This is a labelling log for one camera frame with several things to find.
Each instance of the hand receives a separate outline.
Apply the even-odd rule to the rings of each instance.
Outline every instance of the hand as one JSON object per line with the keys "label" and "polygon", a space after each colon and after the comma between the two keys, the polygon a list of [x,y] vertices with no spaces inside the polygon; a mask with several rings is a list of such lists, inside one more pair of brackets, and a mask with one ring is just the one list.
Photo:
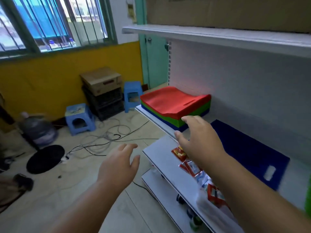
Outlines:
{"label": "hand", "polygon": [[175,137],[197,165],[203,168],[226,154],[217,133],[207,121],[200,116],[184,116],[181,119],[189,126],[190,141],[179,131],[175,131]]}
{"label": "hand", "polygon": [[134,157],[130,164],[130,156],[137,144],[122,144],[109,153],[99,168],[97,183],[108,185],[111,191],[120,194],[133,180],[137,173],[140,155]]}

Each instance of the door knob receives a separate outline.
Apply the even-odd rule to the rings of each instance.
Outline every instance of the door knob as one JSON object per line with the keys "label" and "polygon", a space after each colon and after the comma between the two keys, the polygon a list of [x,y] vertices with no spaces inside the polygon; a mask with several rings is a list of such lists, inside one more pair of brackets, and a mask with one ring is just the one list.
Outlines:
{"label": "door knob", "polygon": [[167,51],[169,51],[169,43],[168,43],[168,42],[166,42],[166,43],[164,44],[164,48],[165,48]]}

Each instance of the green door frame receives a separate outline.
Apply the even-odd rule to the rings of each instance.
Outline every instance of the green door frame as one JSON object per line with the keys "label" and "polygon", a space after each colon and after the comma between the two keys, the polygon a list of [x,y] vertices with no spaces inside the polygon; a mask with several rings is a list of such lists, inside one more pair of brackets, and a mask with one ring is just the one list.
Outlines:
{"label": "green door frame", "polygon": [[[147,13],[146,13],[146,0],[135,0],[136,7],[136,19],[137,24],[147,24]],[[148,54],[147,54],[147,46],[146,46],[146,35],[139,34],[139,44],[140,44],[140,55],[142,58],[142,76],[144,84],[149,83],[149,68],[148,68]]]}

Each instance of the black round base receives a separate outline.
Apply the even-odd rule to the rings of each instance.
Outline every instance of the black round base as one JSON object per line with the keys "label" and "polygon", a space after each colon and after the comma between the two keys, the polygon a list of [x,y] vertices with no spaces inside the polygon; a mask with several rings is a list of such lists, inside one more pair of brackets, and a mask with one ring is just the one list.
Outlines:
{"label": "black round base", "polygon": [[39,174],[54,168],[64,156],[65,150],[60,145],[50,145],[35,153],[27,162],[29,173]]}

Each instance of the black plastic crate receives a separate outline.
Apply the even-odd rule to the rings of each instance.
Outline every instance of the black plastic crate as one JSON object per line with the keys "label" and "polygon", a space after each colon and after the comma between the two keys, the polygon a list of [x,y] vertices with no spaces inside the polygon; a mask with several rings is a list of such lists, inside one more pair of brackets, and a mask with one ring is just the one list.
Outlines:
{"label": "black plastic crate", "polygon": [[82,90],[88,103],[95,107],[96,110],[104,108],[116,101],[122,100],[122,90],[121,88],[114,89],[110,92],[106,92],[99,96],[94,96],[89,89],[82,86]]}
{"label": "black plastic crate", "polygon": [[93,106],[91,107],[91,111],[93,114],[95,114],[100,121],[104,121],[105,119],[108,119],[122,111],[124,111],[124,105],[123,101],[119,100],[117,102],[114,102],[105,108],[101,108],[99,110],[96,110]]}

